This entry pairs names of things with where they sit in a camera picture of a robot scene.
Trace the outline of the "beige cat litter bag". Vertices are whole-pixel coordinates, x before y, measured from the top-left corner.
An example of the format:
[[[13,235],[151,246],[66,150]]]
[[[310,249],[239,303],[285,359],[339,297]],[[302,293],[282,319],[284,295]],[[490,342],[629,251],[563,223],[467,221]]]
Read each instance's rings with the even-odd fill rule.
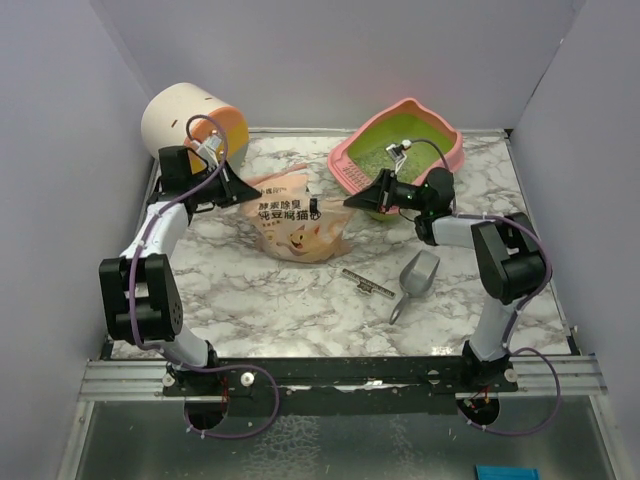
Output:
[[[355,211],[341,198],[311,193],[307,168],[301,163],[248,179],[261,197],[240,211],[258,231],[262,252],[284,261],[324,263],[351,251],[344,230]]]

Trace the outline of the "grey metal scoop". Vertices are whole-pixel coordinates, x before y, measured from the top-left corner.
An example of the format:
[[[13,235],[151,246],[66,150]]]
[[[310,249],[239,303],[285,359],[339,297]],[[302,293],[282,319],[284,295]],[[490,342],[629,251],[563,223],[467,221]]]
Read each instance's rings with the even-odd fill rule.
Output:
[[[413,299],[428,293],[436,277],[440,257],[427,251],[419,251],[404,267],[399,276],[402,297],[392,310],[389,324],[394,325]]]

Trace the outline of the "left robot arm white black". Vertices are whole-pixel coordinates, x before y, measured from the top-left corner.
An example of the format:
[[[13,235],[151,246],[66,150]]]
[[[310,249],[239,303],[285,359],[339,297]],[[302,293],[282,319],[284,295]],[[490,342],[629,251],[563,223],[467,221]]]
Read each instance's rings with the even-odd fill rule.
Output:
[[[261,194],[228,164],[224,147],[169,146],[159,151],[157,186],[130,245],[99,265],[107,332],[142,351],[155,351],[206,395],[220,385],[211,343],[184,324],[184,310],[170,265],[193,216],[257,200]]]

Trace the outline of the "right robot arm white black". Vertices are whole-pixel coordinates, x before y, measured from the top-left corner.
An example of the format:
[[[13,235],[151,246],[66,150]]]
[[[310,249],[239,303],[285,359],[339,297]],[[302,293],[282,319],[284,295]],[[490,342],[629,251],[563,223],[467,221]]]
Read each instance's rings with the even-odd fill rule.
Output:
[[[454,200],[454,177],[445,168],[429,171],[419,186],[403,183],[393,171],[383,169],[343,205],[376,213],[391,208],[415,211],[420,241],[474,252],[487,297],[476,330],[463,347],[459,378],[467,389],[481,391],[494,381],[497,370],[506,367],[519,315],[549,283],[552,267],[526,214],[456,213]]]

